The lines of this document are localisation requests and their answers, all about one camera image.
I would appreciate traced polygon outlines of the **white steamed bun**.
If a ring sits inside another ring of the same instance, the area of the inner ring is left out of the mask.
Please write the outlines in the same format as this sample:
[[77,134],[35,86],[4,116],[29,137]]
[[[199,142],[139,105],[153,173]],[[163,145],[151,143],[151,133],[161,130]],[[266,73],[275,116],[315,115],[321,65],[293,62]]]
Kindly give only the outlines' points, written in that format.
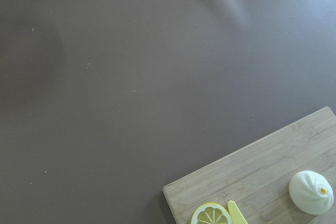
[[333,189],[327,179],[311,170],[292,176],[289,195],[298,209],[310,215],[324,214],[334,203]]

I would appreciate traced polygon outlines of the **wooden cutting board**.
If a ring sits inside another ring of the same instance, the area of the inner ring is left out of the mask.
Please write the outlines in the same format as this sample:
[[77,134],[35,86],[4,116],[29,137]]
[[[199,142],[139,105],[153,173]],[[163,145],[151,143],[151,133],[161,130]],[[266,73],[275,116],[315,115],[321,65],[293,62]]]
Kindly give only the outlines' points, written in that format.
[[166,186],[177,223],[200,205],[234,201],[248,223],[335,223],[335,208],[313,216],[291,201],[288,185],[302,170],[335,186],[335,115],[324,107]]

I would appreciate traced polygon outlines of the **yellow plastic knife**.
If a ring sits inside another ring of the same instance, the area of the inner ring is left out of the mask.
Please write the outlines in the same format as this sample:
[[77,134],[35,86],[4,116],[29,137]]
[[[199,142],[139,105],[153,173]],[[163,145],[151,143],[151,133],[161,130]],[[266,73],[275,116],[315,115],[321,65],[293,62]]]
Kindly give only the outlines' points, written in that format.
[[234,201],[230,200],[227,203],[227,207],[233,224],[248,224],[247,220]]

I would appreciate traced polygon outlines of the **upper lemon slice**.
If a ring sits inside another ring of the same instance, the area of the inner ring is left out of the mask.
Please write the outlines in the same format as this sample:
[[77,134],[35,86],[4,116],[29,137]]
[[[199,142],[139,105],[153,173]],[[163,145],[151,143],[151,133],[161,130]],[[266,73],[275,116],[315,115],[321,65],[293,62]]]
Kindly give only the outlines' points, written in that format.
[[191,224],[231,224],[228,211],[221,205],[208,202],[199,206],[192,214]]

